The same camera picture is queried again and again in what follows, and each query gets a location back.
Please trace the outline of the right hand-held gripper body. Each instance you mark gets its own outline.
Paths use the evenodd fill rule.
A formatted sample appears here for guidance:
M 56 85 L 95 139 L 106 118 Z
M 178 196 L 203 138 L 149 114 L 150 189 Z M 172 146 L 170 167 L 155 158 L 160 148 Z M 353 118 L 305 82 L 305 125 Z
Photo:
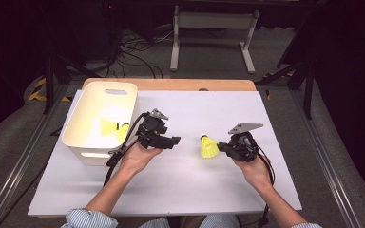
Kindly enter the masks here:
M 241 162 L 251 162 L 259 153 L 259 147 L 254 140 L 251 130 L 263 127 L 262 123 L 238 123 L 230 131 L 229 145 L 234 153 L 235 160 Z

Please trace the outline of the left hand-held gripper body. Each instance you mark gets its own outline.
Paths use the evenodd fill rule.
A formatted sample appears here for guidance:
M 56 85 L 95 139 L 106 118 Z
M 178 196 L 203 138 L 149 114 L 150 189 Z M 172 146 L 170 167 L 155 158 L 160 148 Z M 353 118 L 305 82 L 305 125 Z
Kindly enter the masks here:
M 144 114 L 144 120 L 139 125 L 136 135 L 144 148 L 153 147 L 155 142 L 165 142 L 167 127 L 164 120 L 167 117 L 157 108 Z

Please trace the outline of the yellow plastic shuttlecock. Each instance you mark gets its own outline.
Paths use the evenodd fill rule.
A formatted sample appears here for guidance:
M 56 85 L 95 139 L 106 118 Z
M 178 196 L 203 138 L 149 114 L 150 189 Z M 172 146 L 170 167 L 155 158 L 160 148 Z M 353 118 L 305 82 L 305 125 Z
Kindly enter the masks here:
M 218 143 L 205 134 L 201 135 L 201 156 L 205 159 L 211 159 L 218 153 Z
M 129 124 L 124 123 L 119 129 L 116 130 L 115 137 L 119 143 L 123 143 L 125 141 L 128 129 L 129 129 Z
M 114 134 L 119 128 L 119 124 L 117 122 L 112 122 L 108 119 L 100 120 L 100 132 L 103 136 L 108 136 Z

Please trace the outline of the white plastic basket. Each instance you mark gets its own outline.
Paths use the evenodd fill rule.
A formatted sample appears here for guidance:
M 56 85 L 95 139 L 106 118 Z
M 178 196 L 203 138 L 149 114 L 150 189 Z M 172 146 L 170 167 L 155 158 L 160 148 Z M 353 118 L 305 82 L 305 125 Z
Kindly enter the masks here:
M 132 83 L 96 81 L 86 85 L 62 134 L 62 141 L 86 165 L 105 166 L 110 152 L 118 149 L 115 133 L 103 136 L 100 120 L 108 119 L 129 127 L 141 114 L 138 88 Z

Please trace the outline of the person's right hand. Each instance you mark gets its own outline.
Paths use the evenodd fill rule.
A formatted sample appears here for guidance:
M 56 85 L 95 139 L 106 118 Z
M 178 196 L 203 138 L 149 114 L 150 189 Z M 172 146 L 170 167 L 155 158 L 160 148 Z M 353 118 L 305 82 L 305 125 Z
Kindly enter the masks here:
M 241 170 L 246 181 L 257 191 L 272 186 L 267 165 L 262 158 L 256 157 L 250 162 L 234 160 L 234 164 Z

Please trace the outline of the person's left hand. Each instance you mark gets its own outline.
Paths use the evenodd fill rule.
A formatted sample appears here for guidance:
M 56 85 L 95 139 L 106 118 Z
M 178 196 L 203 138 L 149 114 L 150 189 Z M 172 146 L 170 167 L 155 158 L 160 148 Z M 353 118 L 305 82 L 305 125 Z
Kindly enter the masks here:
M 122 158 L 120 169 L 128 174 L 136 175 L 143 171 L 150 161 L 162 153 L 160 148 L 146 149 L 139 142 L 133 144 Z

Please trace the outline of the black tripod stand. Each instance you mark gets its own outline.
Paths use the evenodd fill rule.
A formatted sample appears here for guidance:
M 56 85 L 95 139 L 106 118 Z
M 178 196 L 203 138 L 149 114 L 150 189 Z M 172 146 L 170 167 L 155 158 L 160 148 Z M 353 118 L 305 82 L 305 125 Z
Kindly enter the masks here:
M 255 82 L 256 86 L 267 86 L 275 80 L 292 73 L 291 78 L 287 82 L 290 90 L 298 90 L 302 84 L 305 84 L 303 96 L 303 111 L 306 117 L 311 120 L 311 103 L 314 85 L 314 65 L 308 61 L 301 61 L 293 65 L 287 66 L 275 73 L 267 73 L 260 81 Z
M 57 79 L 59 84 L 68 85 L 71 81 L 71 76 L 67 66 L 73 67 L 77 72 L 86 75 L 88 78 L 99 78 L 99 75 L 87 69 L 84 66 L 78 65 L 68 58 L 59 54 L 53 54 L 46 60 L 45 78 L 46 78 L 46 106 L 45 114 L 53 108 L 54 104 L 59 100 L 59 97 L 54 94 L 54 79 Z

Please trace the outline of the striped blue shirt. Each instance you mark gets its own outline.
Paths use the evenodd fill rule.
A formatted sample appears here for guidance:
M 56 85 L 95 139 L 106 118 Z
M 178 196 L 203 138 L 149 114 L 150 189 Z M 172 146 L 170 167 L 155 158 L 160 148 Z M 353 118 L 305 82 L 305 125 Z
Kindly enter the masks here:
M 98 211 L 74 209 L 66 215 L 66 223 L 61 228 L 117 228 L 119 222 Z M 138 228 L 171 228 L 166 218 L 156 218 L 145 222 Z M 210 215 L 195 218 L 187 228 L 241 228 L 236 216 Z

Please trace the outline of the yellow black floor tape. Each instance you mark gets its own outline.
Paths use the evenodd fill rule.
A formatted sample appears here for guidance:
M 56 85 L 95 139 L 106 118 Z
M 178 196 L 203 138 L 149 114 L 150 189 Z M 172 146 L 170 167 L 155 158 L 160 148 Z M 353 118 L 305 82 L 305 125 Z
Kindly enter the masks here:
M 41 77 L 36 84 L 35 88 L 32 90 L 29 101 L 43 101 L 45 102 L 47 100 L 47 97 L 41 93 L 43 86 L 46 84 L 46 78 Z

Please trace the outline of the white metal stand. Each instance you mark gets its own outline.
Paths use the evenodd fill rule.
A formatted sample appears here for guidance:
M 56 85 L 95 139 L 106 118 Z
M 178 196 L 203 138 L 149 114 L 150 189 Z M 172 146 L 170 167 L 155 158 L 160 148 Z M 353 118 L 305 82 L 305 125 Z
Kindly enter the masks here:
M 173 46 L 170 59 L 170 70 L 177 71 L 180 52 L 180 29 L 241 29 L 246 30 L 246 38 L 240 42 L 240 51 L 250 74 L 256 72 L 249 47 L 259 19 L 259 10 L 249 14 L 185 12 L 180 7 L 174 8 Z

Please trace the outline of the aluminium floor rail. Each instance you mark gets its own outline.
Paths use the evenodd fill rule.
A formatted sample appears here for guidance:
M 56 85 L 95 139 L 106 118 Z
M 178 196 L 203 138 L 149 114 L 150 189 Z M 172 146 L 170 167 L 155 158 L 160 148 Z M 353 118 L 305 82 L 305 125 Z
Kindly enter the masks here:
M 313 97 L 311 119 L 302 92 L 290 92 L 346 228 L 365 228 L 365 181 L 356 169 L 320 94 Z
M 16 164 L 13 166 L 8 177 L 6 178 L 5 184 L 0 190 L 0 219 L 3 217 L 11 197 L 23 178 L 36 147 L 40 143 L 42 134 L 45 131 L 45 128 L 47 127 L 56 107 L 61 103 L 63 96 L 67 92 L 67 89 L 67 85 L 60 85 L 58 90 L 54 93 L 54 97 L 47 101 L 47 113 L 41 116 L 38 124 L 34 128 L 34 131 L 28 140 L 26 147 L 23 149 L 21 155 L 16 161 Z

